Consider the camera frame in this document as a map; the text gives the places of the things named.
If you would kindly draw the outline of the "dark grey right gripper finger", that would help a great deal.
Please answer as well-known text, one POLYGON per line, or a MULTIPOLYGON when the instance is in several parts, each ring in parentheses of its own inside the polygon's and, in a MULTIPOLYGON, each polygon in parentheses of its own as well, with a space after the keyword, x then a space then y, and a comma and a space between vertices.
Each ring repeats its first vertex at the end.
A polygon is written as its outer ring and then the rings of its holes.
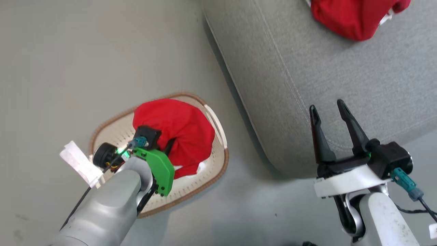
POLYGON ((331 151, 328 145, 325 134, 321 128, 321 118, 315 105, 310 106, 309 114, 316 163, 334 163, 337 160, 337 156, 331 151))
POLYGON ((365 134, 343 100, 338 99, 337 106, 342 120, 347 125, 353 143, 352 151, 354 156, 368 155, 366 145, 369 142, 369 138, 367 137, 367 134, 365 134))

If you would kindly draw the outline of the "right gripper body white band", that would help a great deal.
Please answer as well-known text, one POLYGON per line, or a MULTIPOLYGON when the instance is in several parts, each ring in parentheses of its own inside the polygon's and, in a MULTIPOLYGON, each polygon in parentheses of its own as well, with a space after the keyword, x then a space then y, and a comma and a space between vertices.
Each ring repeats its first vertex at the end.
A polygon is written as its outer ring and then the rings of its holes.
POLYGON ((353 244, 390 243, 390 197, 387 181, 376 176, 364 161, 339 174, 319 177, 314 183, 319 198, 332 198, 343 231, 353 244))

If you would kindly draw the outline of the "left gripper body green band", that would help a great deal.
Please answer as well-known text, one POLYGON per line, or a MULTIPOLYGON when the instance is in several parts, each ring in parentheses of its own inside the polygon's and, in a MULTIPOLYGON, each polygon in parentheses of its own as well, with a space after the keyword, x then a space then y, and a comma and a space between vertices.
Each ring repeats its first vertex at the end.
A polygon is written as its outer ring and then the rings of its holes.
POLYGON ((161 196, 168 196, 173 187, 175 169, 167 154, 158 149, 128 143, 118 148, 110 143, 102 143, 94 152, 93 164, 103 172, 114 174, 122 170, 134 170, 141 177, 141 190, 152 190, 161 196))

